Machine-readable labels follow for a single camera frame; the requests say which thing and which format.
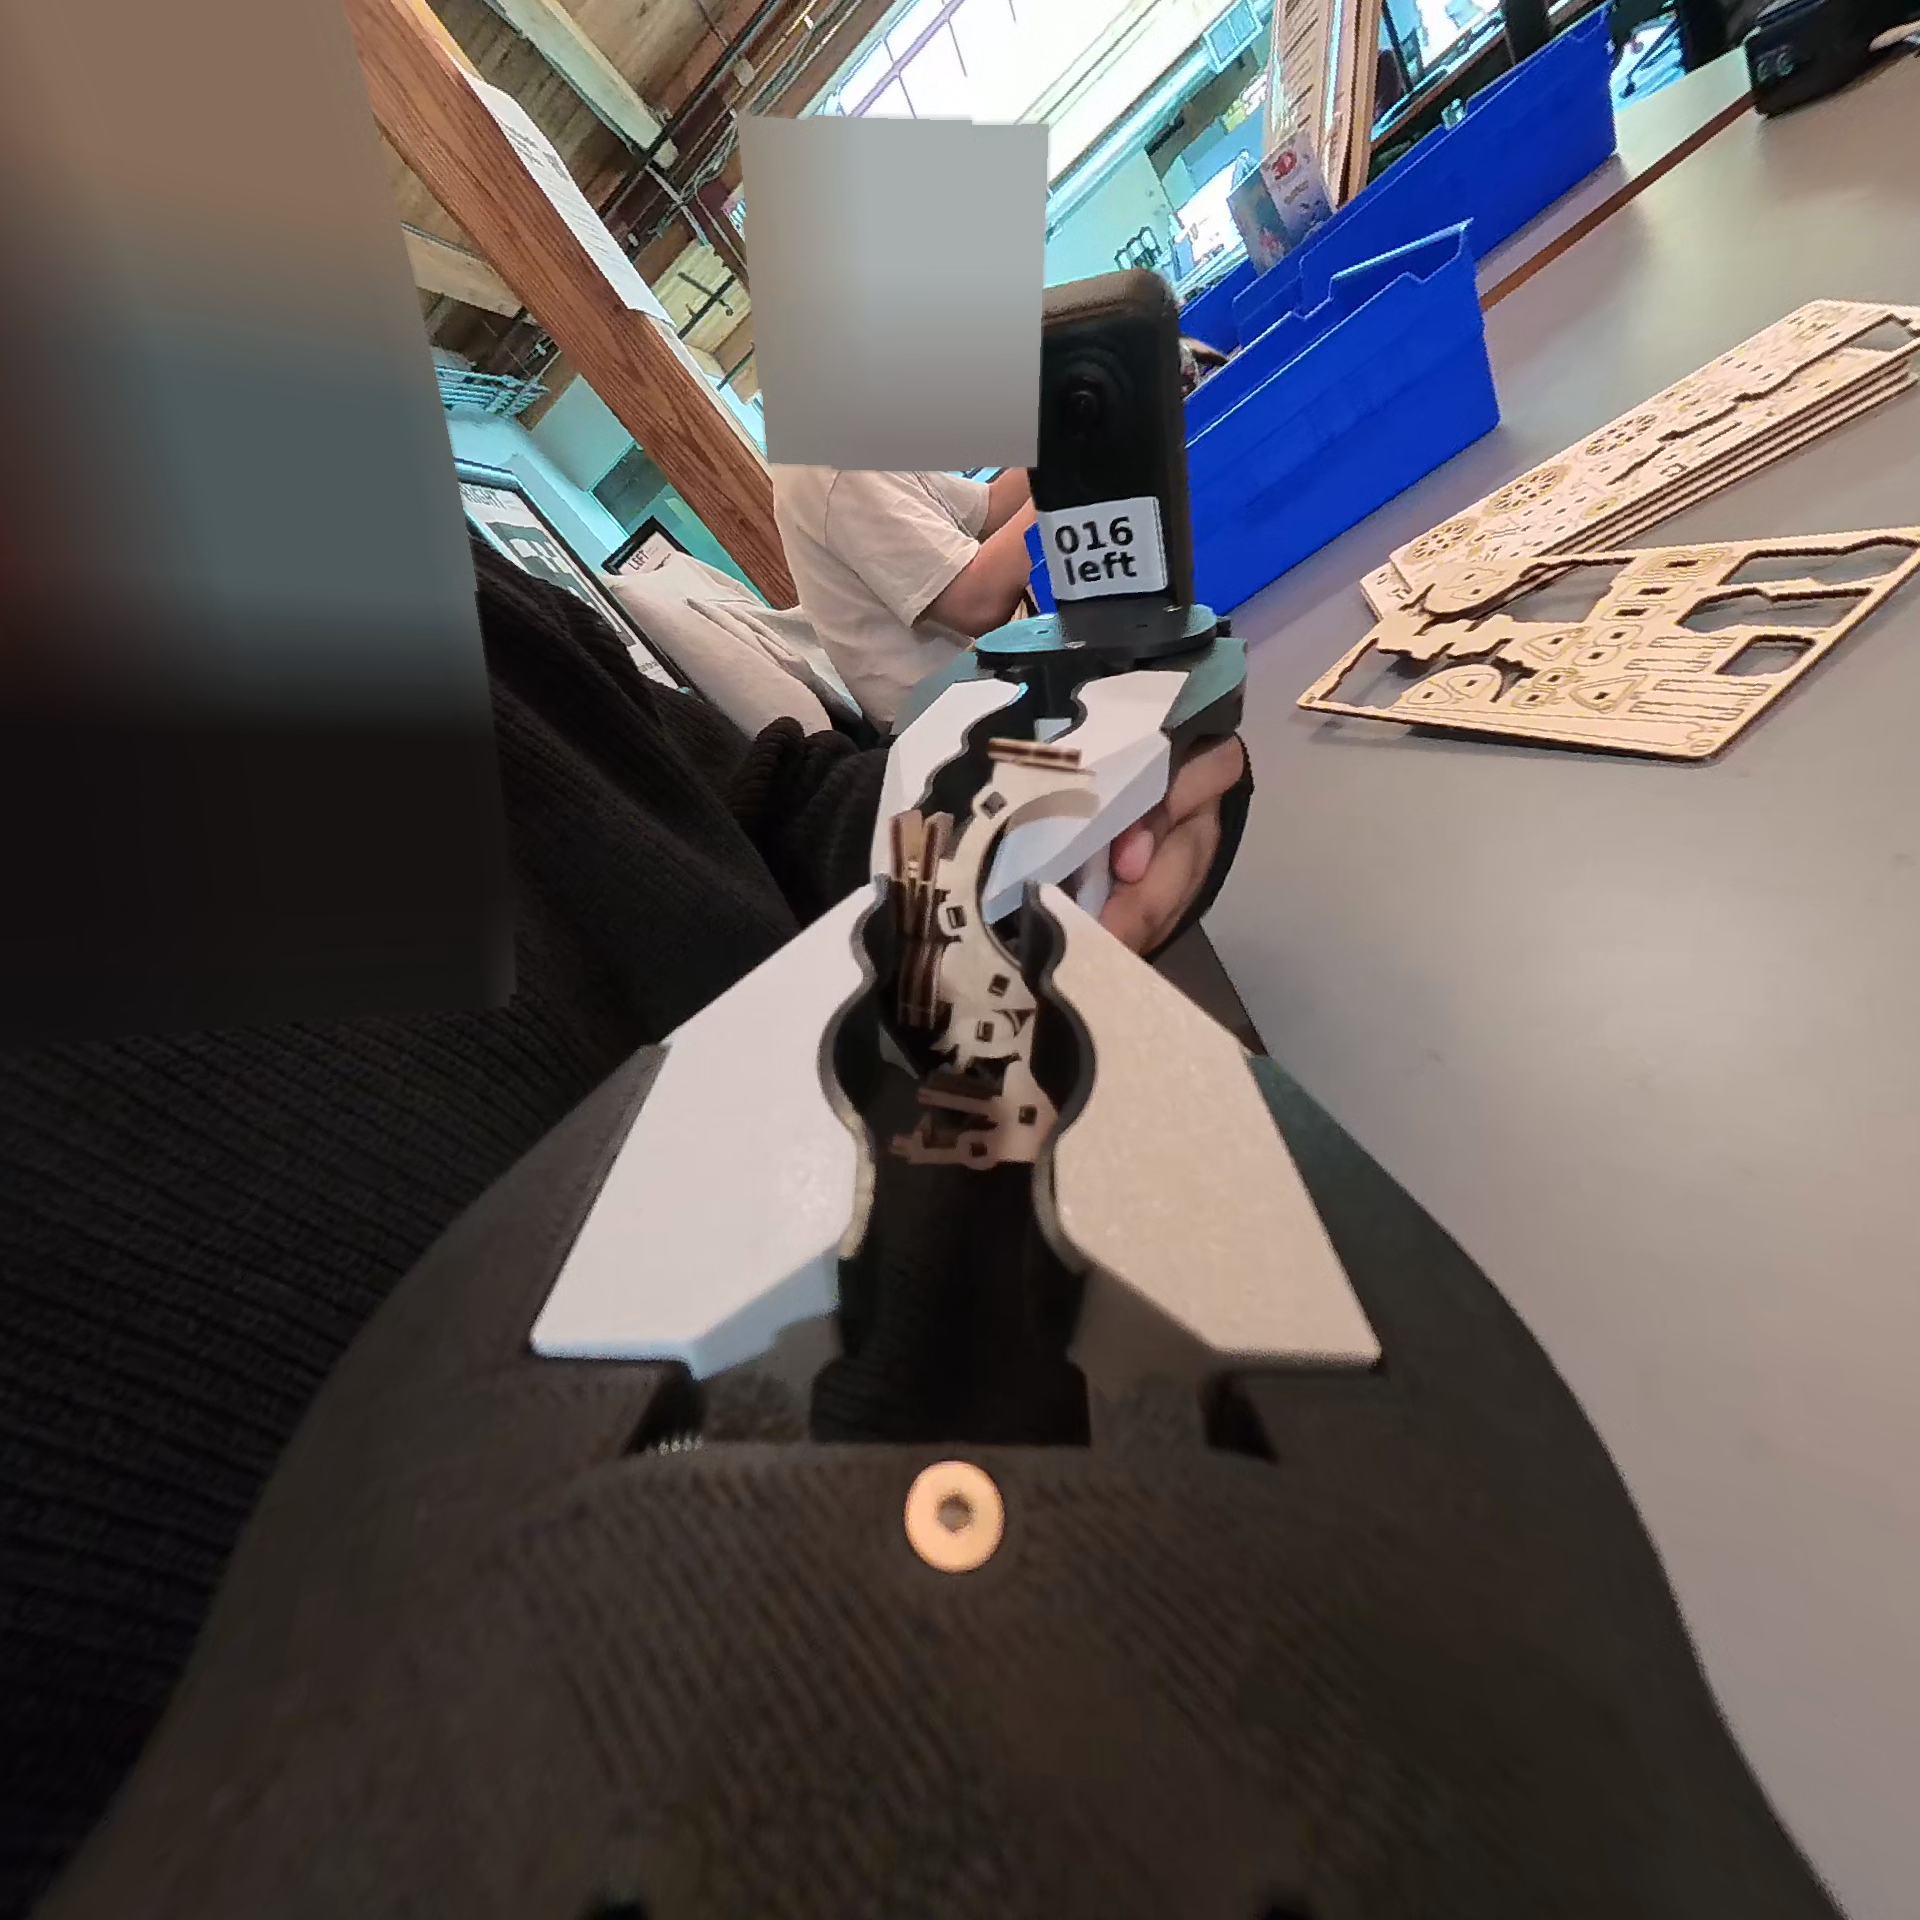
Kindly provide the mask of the person's left forearm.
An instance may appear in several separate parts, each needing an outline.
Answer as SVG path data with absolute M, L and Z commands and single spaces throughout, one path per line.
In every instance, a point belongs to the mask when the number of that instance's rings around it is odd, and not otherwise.
M 738 731 L 637 674 L 578 594 L 470 535 L 518 879 L 661 1040 L 867 879 L 883 747 Z

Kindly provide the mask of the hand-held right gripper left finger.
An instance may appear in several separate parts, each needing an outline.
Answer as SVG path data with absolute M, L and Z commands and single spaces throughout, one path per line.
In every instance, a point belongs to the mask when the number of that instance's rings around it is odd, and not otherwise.
M 549 1363 L 743 1368 L 827 1319 L 855 1211 L 855 1142 L 823 1090 L 827 1021 L 862 992 L 862 886 L 680 1021 L 549 1292 Z

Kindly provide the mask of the black framed sign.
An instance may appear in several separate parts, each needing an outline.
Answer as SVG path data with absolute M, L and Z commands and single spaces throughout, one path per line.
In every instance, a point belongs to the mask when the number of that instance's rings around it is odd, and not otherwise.
M 539 585 L 578 594 L 585 605 L 593 605 L 626 638 L 640 676 L 654 676 L 668 689 L 692 689 L 681 674 L 673 667 L 673 655 L 661 655 L 640 638 L 640 625 L 613 600 L 613 589 L 602 589 L 602 579 L 565 545 L 550 519 L 527 498 L 527 487 L 512 469 L 489 469 L 489 462 L 470 462 L 470 456 L 452 456 L 452 469 L 455 469 L 470 526 L 503 565 L 518 565 L 523 579 L 539 579 Z

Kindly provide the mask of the grey desk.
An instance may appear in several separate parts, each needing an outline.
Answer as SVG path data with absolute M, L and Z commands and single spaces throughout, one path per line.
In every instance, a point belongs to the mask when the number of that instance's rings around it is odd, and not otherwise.
M 1486 306 L 1504 420 L 1234 609 L 1209 921 L 1282 1070 L 1612 1446 L 1775 1820 L 1914 1916 L 1914 589 L 1707 765 L 1324 726 L 1356 585 L 1812 296 L 1914 302 L 1914 51 L 1739 115 Z

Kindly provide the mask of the stack of wooden sheets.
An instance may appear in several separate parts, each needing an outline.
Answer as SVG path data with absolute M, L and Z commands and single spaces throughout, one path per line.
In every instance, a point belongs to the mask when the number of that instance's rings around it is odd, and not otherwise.
M 1607 555 L 1774 456 L 1914 384 L 1920 306 L 1821 296 L 1714 359 L 1630 417 L 1511 478 L 1362 579 L 1362 600 L 1408 609 L 1449 565 Z

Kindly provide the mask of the blue plastic bin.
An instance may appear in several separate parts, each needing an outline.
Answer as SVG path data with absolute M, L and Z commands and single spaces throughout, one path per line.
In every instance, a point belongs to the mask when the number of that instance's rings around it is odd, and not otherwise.
M 1329 275 L 1188 390 L 1195 600 L 1234 609 L 1493 425 L 1477 225 Z
M 1228 265 L 1184 306 L 1184 332 L 1234 350 L 1292 306 L 1311 306 L 1329 275 L 1449 225 L 1467 225 L 1467 258 L 1482 260 L 1591 180 L 1607 154 L 1617 154 L 1617 115 L 1612 10 L 1598 8 L 1486 85 L 1454 127 L 1424 132 L 1277 265 Z

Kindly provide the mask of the person's left hand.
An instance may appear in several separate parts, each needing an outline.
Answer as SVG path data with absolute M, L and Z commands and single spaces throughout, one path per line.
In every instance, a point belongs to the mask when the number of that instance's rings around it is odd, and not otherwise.
M 1179 752 L 1164 797 L 1113 835 L 1102 925 L 1138 954 L 1157 952 L 1195 909 L 1226 835 L 1220 809 L 1240 771 L 1240 739 L 1200 739 Z

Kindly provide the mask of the punched wooden kit sheet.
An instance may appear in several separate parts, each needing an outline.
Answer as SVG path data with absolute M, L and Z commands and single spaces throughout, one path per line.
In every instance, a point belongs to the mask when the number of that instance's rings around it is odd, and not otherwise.
M 1920 571 L 1914 520 L 1443 565 L 1304 713 L 1714 763 Z

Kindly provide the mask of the upright wooden board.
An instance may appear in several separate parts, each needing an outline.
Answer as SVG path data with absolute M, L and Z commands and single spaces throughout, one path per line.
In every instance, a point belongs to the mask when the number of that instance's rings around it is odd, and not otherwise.
M 1379 0 L 1277 0 L 1268 35 L 1268 151 L 1305 135 L 1329 210 L 1371 162 Z

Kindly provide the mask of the brown wooden beam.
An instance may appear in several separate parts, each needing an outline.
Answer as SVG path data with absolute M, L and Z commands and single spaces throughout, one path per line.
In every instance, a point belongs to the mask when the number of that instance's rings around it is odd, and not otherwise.
M 628 441 L 661 462 L 731 565 L 793 605 L 772 469 L 723 412 L 673 324 L 628 306 L 585 234 L 561 212 L 539 173 L 470 85 L 455 44 L 429 8 L 352 0 L 352 44 L 370 105 L 404 165 L 474 235 L 565 365 L 605 395 Z

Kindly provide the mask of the small wooden model piece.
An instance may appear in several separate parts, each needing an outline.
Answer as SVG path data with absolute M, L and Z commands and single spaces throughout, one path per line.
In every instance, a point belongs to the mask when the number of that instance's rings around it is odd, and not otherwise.
M 961 819 L 893 819 L 900 1028 L 925 1053 L 919 1115 L 893 1142 L 903 1166 L 1035 1166 L 1056 1121 L 1035 1073 L 1039 998 L 984 914 L 996 835 L 1039 812 L 1091 812 L 1079 747 L 994 739 Z

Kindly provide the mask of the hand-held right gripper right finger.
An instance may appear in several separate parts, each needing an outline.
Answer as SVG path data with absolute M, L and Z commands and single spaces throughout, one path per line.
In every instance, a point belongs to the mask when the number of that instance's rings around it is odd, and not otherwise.
M 1047 1011 L 1079 1079 L 1039 1158 L 1039 1229 L 1079 1274 L 1071 1363 L 1088 1391 L 1228 1370 L 1368 1370 L 1379 1329 L 1305 1203 L 1257 1060 L 1056 886 Z

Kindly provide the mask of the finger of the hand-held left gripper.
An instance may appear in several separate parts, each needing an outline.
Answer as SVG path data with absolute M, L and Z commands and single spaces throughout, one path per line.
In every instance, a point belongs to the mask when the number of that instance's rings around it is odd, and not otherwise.
M 961 847 L 977 791 L 984 787 L 984 739 L 1035 739 L 1035 689 L 1009 676 L 942 683 L 893 739 L 882 781 L 882 879 L 900 876 L 900 812 L 944 812 L 944 856 Z
M 996 832 L 980 879 L 980 909 L 994 921 L 1025 906 L 1025 886 L 1073 890 L 1113 835 L 1164 802 L 1164 713 L 1179 707 L 1184 683 L 1188 674 L 1116 674 L 1073 689 L 1079 720 L 1062 731 L 1062 747 L 1079 752 L 1079 771 L 1062 787 L 1062 797 Z

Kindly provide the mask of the colourful toy box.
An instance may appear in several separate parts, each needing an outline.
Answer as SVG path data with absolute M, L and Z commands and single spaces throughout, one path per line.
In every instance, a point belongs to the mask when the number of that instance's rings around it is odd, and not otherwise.
M 1257 275 L 1271 275 L 1292 249 L 1304 249 L 1329 218 L 1311 132 L 1293 127 L 1257 165 L 1240 165 L 1226 210 Z

